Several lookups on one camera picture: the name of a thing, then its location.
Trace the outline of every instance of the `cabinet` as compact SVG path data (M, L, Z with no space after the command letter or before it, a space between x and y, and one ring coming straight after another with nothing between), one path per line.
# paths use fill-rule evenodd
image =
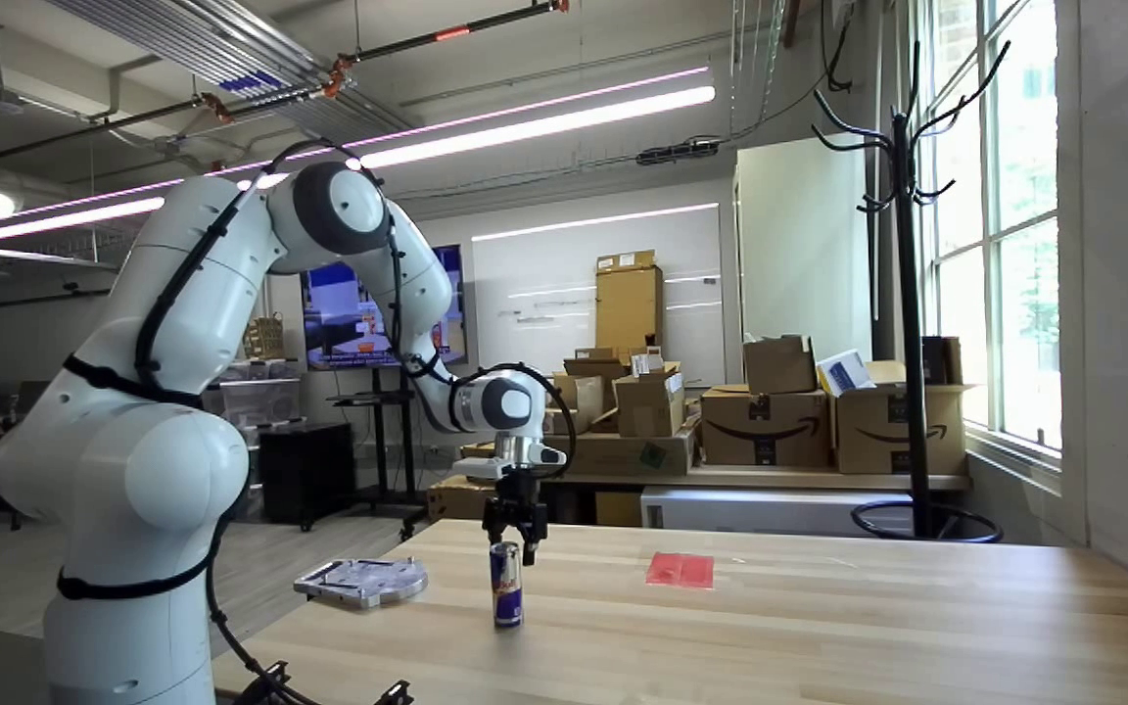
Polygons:
M309 530L318 515L356 502L352 425L300 425L258 436L262 515L300 519Z

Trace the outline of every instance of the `table surface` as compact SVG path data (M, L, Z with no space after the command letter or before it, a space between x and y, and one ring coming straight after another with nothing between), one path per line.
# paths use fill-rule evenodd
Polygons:
M657 553L710 554L713 586L649 585ZM381 609L302 601L251 654L324 705L395 679L420 705L1128 705L1128 568L1084 548L553 524L516 630L490 626L475 519L394 554L430 586ZM217 682L251 679L223 654Z

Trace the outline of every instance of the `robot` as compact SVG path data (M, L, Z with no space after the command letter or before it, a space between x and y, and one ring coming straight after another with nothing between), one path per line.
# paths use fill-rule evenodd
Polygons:
M44 616L52 702L207 705L206 575L221 519L249 485L242 436L202 406L236 361L270 271L344 259L394 310L401 361L442 430L493 436L471 466L493 480L485 534L546 541L539 476L563 466L540 442L546 389L528 369L451 376L430 323L451 278L374 171L320 160L270 188L195 176L151 214L104 319L38 402L0 440L0 494L66 530L59 595Z

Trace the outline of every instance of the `stacked cardboard boxes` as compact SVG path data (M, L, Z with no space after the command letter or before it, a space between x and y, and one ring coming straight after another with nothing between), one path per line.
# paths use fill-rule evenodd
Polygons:
M606 378L604 376L553 376L553 389L559 390L559 402L567 406L576 430L588 430L606 412L606 402L604 402ZM567 430L563 406L557 406L557 400L553 400L549 436Z
M830 395L817 383L805 336L743 346L747 383L703 395L703 446L710 466L830 466Z
M924 383L924 471L960 472L963 466L963 390L960 340L937 336L942 347ZM874 389L834 400L840 471L852 472L908 472L908 389L904 365L874 361Z
M601 376L601 378L604 378L604 412L606 412L606 406L614 406L612 378L614 378L614 376L629 376L629 365L614 361L612 347L576 347L576 352L563 361L563 373L567 373L567 376Z
M683 365L621 376L612 389L614 412L576 436L567 472L691 472L699 442Z

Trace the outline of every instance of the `screen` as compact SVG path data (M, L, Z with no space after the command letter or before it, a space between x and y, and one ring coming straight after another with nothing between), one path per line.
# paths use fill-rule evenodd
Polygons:
M451 310L435 323L435 347L442 361L463 361L463 254L459 246L435 246L451 278ZM302 329L307 329L307 365L309 369L383 369L395 365L390 340L390 317L367 297L352 265L330 263L302 274Z

